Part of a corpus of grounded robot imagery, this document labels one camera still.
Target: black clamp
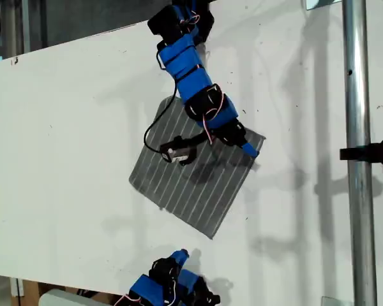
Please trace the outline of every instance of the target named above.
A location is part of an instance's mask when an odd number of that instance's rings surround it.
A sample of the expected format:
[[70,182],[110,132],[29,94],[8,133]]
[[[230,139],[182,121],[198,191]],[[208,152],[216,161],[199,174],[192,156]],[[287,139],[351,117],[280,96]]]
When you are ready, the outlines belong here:
[[177,286],[180,271],[181,267],[177,264],[176,259],[172,257],[161,258],[153,263],[152,269],[149,271],[149,277],[163,288],[164,300],[173,299],[174,288]]
[[383,164],[383,141],[362,147],[340,149],[340,160]]
[[203,277],[199,277],[194,284],[193,291],[183,300],[186,306],[215,306],[220,304],[220,296],[214,295]]
[[185,166],[194,162],[197,158],[197,145],[206,140],[207,135],[205,132],[186,139],[176,136],[173,141],[160,146],[160,154],[168,163],[178,161],[180,165]]

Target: cable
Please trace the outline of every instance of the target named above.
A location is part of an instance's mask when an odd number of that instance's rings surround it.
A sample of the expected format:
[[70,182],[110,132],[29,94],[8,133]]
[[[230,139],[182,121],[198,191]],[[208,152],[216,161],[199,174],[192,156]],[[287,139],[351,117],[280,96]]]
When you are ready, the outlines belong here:
[[174,297],[173,297],[172,303],[168,304],[167,306],[173,306],[174,302],[176,302],[176,281],[175,280],[173,280],[173,295]]
[[[220,87],[218,87],[219,91],[221,92],[221,95],[222,95],[222,100],[220,102],[220,106],[218,108],[212,108],[210,110],[208,110],[206,112],[206,115],[213,111],[213,110],[216,110],[217,112],[215,113],[215,115],[213,116],[213,118],[211,118],[210,120],[213,120],[217,115],[218,113],[220,112],[220,110],[222,109],[223,107],[223,102],[224,102],[224,93],[222,92],[222,90],[220,89]],[[213,138],[211,137],[210,135],[210,132],[209,132],[209,129],[207,128],[207,124],[206,124],[206,118],[204,118],[204,115],[203,115],[203,127],[204,127],[204,131],[206,131],[206,134],[207,134],[207,137],[209,138],[209,142],[210,142],[210,145],[213,144]]]
[[164,68],[164,67],[161,65],[161,62],[160,62],[160,60],[159,60],[159,50],[158,50],[157,53],[156,53],[156,60],[158,61],[160,70],[166,70],[166,68]]
[[[183,22],[185,22],[186,24],[188,23],[191,23],[191,19],[195,19],[195,21],[192,23],[192,24],[196,24],[197,22],[199,22],[200,20],[200,15],[194,15],[193,17],[191,17],[190,19],[186,20],[186,22],[184,20],[181,20],[180,23],[182,24]],[[157,51],[156,53],[156,60],[158,61],[158,64],[159,64],[159,67],[161,70],[166,70],[166,68],[164,68],[159,60],[159,51]],[[176,92],[177,92],[177,82],[175,81],[174,82],[174,92],[173,92],[173,96],[172,98],[170,99],[170,102],[166,105],[165,109],[160,113],[159,116],[157,116],[157,118],[153,121],[153,123],[147,128],[145,134],[143,135],[143,143],[145,145],[145,147],[147,147],[150,151],[154,152],[154,153],[158,153],[160,154],[160,151],[152,148],[151,146],[149,146],[146,142],[146,138],[147,138],[147,134],[150,132],[151,128],[153,128],[153,126],[162,118],[162,116],[165,114],[165,112],[170,108],[170,106],[173,104],[173,101],[174,101],[174,98],[176,97]],[[207,135],[209,137],[209,140],[210,140],[210,144],[213,143],[212,139],[211,139],[211,136],[207,130],[207,128],[205,127],[205,130],[207,132]]]
[[137,300],[134,300],[134,299],[130,298],[128,295],[123,295],[120,299],[118,299],[118,301],[114,304],[114,306],[117,306],[119,304],[119,302],[121,300],[123,300],[124,298],[127,298],[129,301],[132,301],[132,302],[139,302],[140,303],[140,298],[138,298]]
[[17,300],[19,301],[19,306],[21,306],[19,279],[15,279],[15,282],[17,284]]
[[176,97],[176,92],[177,92],[177,84],[175,82],[174,84],[174,92],[173,92],[173,96],[172,98],[170,99],[170,102],[167,103],[166,107],[164,110],[162,110],[162,112],[160,113],[159,116],[157,116],[157,118],[153,121],[153,123],[147,128],[145,134],[143,135],[143,143],[145,145],[145,147],[147,147],[150,151],[154,152],[154,153],[159,153],[160,154],[160,151],[158,150],[155,150],[154,148],[150,147],[147,142],[146,142],[146,138],[147,138],[147,134],[149,133],[149,131],[151,130],[151,128],[153,128],[153,126],[162,118],[162,116],[165,114],[165,112],[167,112],[167,110],[169,109],[169,107],[173,104],[173,101],[174,101],[174,98]]

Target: white wire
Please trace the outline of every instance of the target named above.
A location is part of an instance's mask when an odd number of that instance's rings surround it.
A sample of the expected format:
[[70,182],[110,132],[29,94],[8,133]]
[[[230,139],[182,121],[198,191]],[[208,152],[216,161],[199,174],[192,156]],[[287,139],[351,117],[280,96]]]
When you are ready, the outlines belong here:
[[173,300],[172,300],[172,303],[168,304],[167,306],[172,306],[174,304],[174,302],[176,301],[176,281],[173,280]]
[[121,300],[123,300],[124,298],[127,298],[129,301],[139,302],[139,303],[140,303],[140,298],[138,298],[137,300],[134,300],[134,299],[130,298],[128,295],[123,295],[120,299],[118,299],[118,301],[114,304],[114,306],[116,306],[117,304],[119,304],[119,302],[120,302]]

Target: black cable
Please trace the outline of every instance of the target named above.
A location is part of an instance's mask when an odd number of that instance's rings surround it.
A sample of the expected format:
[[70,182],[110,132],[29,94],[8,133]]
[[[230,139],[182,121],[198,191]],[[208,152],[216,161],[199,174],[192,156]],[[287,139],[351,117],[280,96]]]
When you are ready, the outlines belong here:
[[150,151],[152,152],[155,152],[155,153],[159,153],[160,154],[160,151],[158,150],[155,150],[154,148],[150,147],[147,142],[146,142],[146,137],[147,137],[147,134],[149,133],[149,131],[151,130],[151,128],[153,128],[153,126],[161,119],[161,117],[165,114],[165,112],[169,109],[169,107],[173,104],[173,101],[174,101],[174,98],[176,97],[176,92],[177,92],[177,83],[175,82],[174,84],[174,92],[173,92],[173,96],[172,98],[170,99],[170,102],[167,103],[165,109],[160,113],[159,116],[157,116],[157,118],[153,121],[153,123],[147,128],[145,134],[143,135],[143,143],[145,145],[145,147],[147,147]]
[[17,300],[19,301],[19,306],[21,306],[19,279],[15,279],[15,282],[17,284]]

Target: black bracket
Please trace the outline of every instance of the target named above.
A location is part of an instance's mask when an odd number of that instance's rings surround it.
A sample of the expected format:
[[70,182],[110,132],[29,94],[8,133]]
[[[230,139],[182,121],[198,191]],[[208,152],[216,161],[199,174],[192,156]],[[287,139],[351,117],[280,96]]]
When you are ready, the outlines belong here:
[[383,164],[383,141],[362,147],[340,149],[340,160]]

